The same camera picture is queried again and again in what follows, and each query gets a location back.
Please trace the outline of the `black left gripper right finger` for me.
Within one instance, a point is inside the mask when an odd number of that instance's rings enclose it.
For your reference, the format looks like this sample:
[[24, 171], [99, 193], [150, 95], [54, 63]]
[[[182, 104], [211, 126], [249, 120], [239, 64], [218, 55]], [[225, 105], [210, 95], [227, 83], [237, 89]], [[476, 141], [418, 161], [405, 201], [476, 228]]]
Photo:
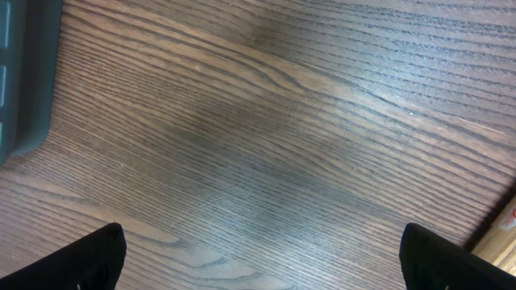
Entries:
[[419, 224], [402, 235], [399, 259], [409, 290], [515, 289], [515, 277]]

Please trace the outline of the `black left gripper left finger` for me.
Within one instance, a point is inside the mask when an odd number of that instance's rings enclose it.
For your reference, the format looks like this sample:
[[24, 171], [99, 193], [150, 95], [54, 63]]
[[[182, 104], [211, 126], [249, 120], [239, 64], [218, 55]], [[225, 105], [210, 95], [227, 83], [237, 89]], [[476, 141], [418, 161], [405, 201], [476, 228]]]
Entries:
[[114, 290], [126, 253], [123, 228], [113, 222], [1, 278], [1, 290]]

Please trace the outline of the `red orange snack bag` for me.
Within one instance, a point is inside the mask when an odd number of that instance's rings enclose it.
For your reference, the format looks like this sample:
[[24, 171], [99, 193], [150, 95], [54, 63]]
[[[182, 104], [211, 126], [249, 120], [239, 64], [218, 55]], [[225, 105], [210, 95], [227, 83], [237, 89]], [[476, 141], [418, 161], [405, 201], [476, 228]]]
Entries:
[[515, 275], [515, 198], [502, 210], [472, 253]]

